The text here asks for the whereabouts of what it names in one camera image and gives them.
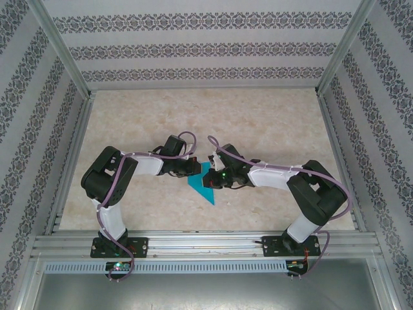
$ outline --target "wall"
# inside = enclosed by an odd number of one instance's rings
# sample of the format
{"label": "wall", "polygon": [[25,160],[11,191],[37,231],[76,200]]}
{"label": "wall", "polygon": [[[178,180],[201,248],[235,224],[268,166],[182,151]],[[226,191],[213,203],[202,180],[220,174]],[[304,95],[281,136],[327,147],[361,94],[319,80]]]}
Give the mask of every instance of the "wall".
{"label": "wall", "polygon": [[43,234],[83,99],[24,0],[0,1],[0,309]]}
{"label": "wall", "polygon": [[412,2],[376,2],[324,93],[365,224],[379,236],[403,309],[413,308]]}
{"label": "wall", "polygon": [[90,89],[314,87],[360,0],[45,0]]}

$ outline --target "blue plastic piece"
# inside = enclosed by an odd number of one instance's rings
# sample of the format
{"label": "blue plastic piece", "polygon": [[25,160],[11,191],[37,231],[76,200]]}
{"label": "blue plastic piece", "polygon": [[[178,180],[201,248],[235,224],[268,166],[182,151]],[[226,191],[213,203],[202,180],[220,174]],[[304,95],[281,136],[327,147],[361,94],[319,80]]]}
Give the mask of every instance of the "blue plastic piece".
{"label": "blue plastic piece", "polygon": [[202,165],[202,172],[200,174],[196,174],[195,176],[188,177],[188,184],[194,190],[196,190],[202,197],[208,200],[212,205],[215,205],[214,200],[214,190],[209,189],[207,187],[202,186],[202,177],[207,174],[209,168],[211,167],[210,162],[201,163]]}

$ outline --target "beige floor surface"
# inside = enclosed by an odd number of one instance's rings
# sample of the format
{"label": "beige floor surface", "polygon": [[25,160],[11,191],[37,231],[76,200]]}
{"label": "beige floor surface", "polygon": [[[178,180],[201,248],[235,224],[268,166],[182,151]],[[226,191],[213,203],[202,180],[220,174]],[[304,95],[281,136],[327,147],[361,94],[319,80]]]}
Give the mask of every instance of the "beige floor surface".
{"label": "beige floor surface", "polygon": [[[107,146],[148,151],[170,134],[191,130],[197,156],[207,161],[220,144],[245,158],[281,165],[320,161],[338,178],[314,89],[176,89],[99,91],[88,123],[60,229],[98,229],[96,210],[80,186],[82,175]],[[291,193],[267,187],[214,191],[212,205],[185,178],[140,176],[122,199],[128,229],[284,230],[300,211]],[[328,229],[354,229],[346,216]]]}

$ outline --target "purple cable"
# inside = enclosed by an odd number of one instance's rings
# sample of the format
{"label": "purple cable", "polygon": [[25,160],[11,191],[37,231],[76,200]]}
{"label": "purple cable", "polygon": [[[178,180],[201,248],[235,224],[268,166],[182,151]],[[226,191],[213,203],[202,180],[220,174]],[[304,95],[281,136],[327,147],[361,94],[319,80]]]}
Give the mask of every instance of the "purple cable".
{"label": "purple cable", "polygon": [[[229,155],[229,156],[231,156],[231,157],[233,157],[233,158],[235,158],[235,159],[237,159],[237,160],[240,160],[240,161],[242,161],[242,162],[244,162],[244,163],[247,163],[247,164],[249,164],[249,165],[253,165],[253,166],[257,166],[257,167],[261,167],[261,168],[266,168],[266,169],[278,169],[278,170],[285,170],[285,171],[304,172],[304,173],[307,173],[307,174],[312,174],[312,175],[315,175],[315,176],[319,176],[320,178],[326,179],[326,180],[328,180],[328,181],[336,184],[336,185],[337,185],[338,187],[340,187],[340,189],[346,194],[347,199],[348,199],[348,205],[347,205],[347,208],[346,208],[343,212],[341,212],[341,213],[339,213],[339,214],[331,217],[330,220],[335,220],[336,218],[342,217],[344,214],[346,214],[348,211],[350,211],[351,208],[352,208],[352,206],[353,206],[353,199],[352,199],[352,197],[351,197],[351,195],[350,195],[350,192],[344,187],[343,184],[341,184],[341,183],[338,182],[336,179],[334,179],[334,178],[332,178],[332,177],[330,177],[330,176],[327,176],[327,175],[325,175],[325,174],[323,174],[323,173],[320,173],[320,172],[311,171],[311,170],[302,169],[302,168],[284,167],[284,166],[279,166],[279,165],[263,165],[262,163],[261,163],[261,164],[260,164],[260,163],[253,163],[252,161],[246,160],[246,159],[244,159],[244,158],[242,158],[242,157],[239,157],[239,156],[236,156],[236,155],[234,155],[234,154],[232,154],[232,153],[229,153],[227,150],[225,150],[225,149],[223,149],[222,147],[220,147],[218,140],[217,140],[215,137],[213,137],[213,136],[208,136],[208,141],[211,142],[211,144],[212,144],[214,147],[216,147],[217,150],[220,150],[221,152],[225,153],[226,155]],[[315,232],[315,233],[318,233],[318,232],[319,232],[319,233],[325,233],[325,234],[327,234],[327,241],[326,241],[326,243],[325,243],[325,246],[324,246],[321,254],[318,256],[316,262],[314,263],[314,265],[312,266],[312,268],[311,268],[310,270],[313,270],[314,267],[315,267],[315,266],[318,264],[318,262],[320,261],[321,257],[323,257],[324,252],[325,252],[325,250],[327,249],[328,243],[329,243],[329,241],[330,241],[330,233],[329,233],[328,231],[321,231],[321,230],[320,230],[321,228],[322,228],[322,226],[318,227],[314,232]]]}
{"label": "purple cable", "polygon": [[[182,155],[178,155],[178,156],[162,156],[162,155],[158,155],[158,154],[141,153],[141,152],[127,153],[127,154],[123,155],[123,157],[122,157],[122,159],[121,159],[121,162],[119,163],[119,166],[118,166],[118,168],[117,168],[117,170],[116,170],[115,178],[114,178],[114,181],[113,181],[113,183],[112,183],[112,186],[110,187],[110,189],[109,189],[109,191],[108,191],[108,194],[106,195],[106,197],[105,197],[105,199],[103,200],[103,202],[100,203],[100,204],[97,206],[96,212],[97,212],[97,222],[99,223],[99,226],[100,226],[100,227],[102,228],[102,230],[105,232],[105,234],[106,234],[106,236],[109,238],[109,240],[112,241],[114,244],[116,244],[118,247],[120,247],[122,250],[124,250],[124,251],[129,255],[129,257],[130,257],[130,259],[131,259],[129,272],[126,273],[122,278],[117,279],[116,282],[123,281],[123,280],[125,280],[126,278],[128,278],[128,277],[132,274],[132,271],[135,269],[135,258],[134,258],[134,255],[132,254],[132,252],[130,252],[126,247],[124,247],[124,246],[121,245],[119,242],[117,242],[117,240],[116,240],[114,237],[112,237],[112,235],[110,235],[110,234],[106,231],[106,227],[105,227],[105,225],[103,225],[102,219],[101,219],[101,217],[100,217],[100,210],[108,203],[110,197],[112,196],[112,194],[113,194],[113,192],[114,192],[114,190],[115,190],[117,181],[119,180],[119,175],[120,175],[120,173],[121,173],[121,171],[122,171],[123,164],[124,164],[125,160],[126,160],[128,157],[131,157],[131,156],[134,156],[134,155],[138,155],[138,156],[157,157],[157,158],[167,159],[167,160],[177,160],[177,159],[179,159],[179,158],[184,158],[184,157],[186,157],[186,156],[189,156],[189,155],[193,154],[193,153],[195,152],[195,150],[196,150],[196,136],[195,136],[195,134],[193,134],[193,133],[190,132],[190,131],[183,131],[183,132],[181,132],[181,133],[178,135],[178,138],[180,138],[180,137],[181,137],[182,135],[184,135],[184,134],[190,134],[190,135],[193,137],[193,139],[194,139],[194,144],[192,145],[191,149],[190,149],[188,152],[186,152],[186,153],[184,153],[184,154],[182,154]],[[110,281],[113,280],[113,278],[111,277],[112,271],[113,271],[113,269],[111,269],[111,270],[109,271],[109,275],[108,275]]]}

